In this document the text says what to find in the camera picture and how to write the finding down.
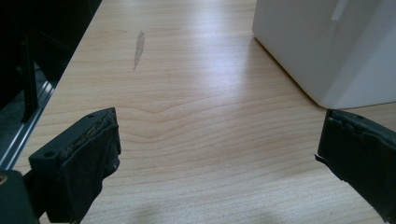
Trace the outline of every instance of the black clamp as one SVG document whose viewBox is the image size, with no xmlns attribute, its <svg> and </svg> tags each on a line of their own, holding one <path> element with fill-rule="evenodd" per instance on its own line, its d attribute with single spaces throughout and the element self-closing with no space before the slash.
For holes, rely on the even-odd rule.
<svg viewBox="0 0 396 224">
<path fill-rule="evenodd" d="M 79 223 L 117 171 L 120 136 L 115 108 L 96 111 L 29 157 L 32 170 L 0 171 L 0 214 L 4 223 Z"/>
<path fill-rule="evenodd" d="M 328 110 L 321 161 L 389 223 L 396 223 L 396 133 L 362 116 Z"/>
</svg>

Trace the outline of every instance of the light wood surface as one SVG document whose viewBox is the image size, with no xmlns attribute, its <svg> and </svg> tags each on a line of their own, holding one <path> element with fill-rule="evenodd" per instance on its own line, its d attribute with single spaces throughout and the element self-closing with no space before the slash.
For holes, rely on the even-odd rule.
<svg viewBox="0 0 396 224">
<path fill-rule="evenodd" d="M 104 0 L 15 169 L 115 106 L 120 169 L 83 223 L 383 223 L 315 161 L 325 110 L 254 38 L 254 9 Z M 396 104 L 349 111 L 396 130 Z"/>
</svg>

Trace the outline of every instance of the wood grain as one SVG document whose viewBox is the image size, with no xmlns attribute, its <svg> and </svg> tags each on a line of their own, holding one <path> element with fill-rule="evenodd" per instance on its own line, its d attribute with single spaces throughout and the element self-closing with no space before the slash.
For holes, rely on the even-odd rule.
<svg viewBox="0 0 396 224">
<path fill-rule="evenodd" d="M 383 223 L 315 161 L 325 109 L 254 38 L 254 8 L 104 0 L 16 169 L 84 115 L 115 106 L 121 166 L 83 223 Z M 349 111 L 396 130 L 396 104 Z"/>
</svg>

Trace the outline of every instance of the desk surface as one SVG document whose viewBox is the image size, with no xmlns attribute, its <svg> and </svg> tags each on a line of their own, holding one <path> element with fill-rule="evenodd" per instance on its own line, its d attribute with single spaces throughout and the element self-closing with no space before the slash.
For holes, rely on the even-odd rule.
<svg viewBox="0 0 396 224">
<path fill-rule="evenodd" d="M 121 166 L 83 223 L 383 223 L 315 161 L 325 110 L 254 38 L 254 8 L 104 0 L 15 169 L 115 106 Z M 349 111 L 396 130 L 396 104 Z"/>
</svg>

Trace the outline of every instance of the white object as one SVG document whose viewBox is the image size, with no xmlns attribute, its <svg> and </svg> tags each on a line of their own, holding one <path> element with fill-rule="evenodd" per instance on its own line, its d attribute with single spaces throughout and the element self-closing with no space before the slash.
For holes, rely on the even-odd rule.
<svg viewBox="0 0 396 224">
<path fill-rule="evenodd" d="M 394 0 L 258 0 L 253 33 L 319 105 L 396 101 Z"/>
</svg>

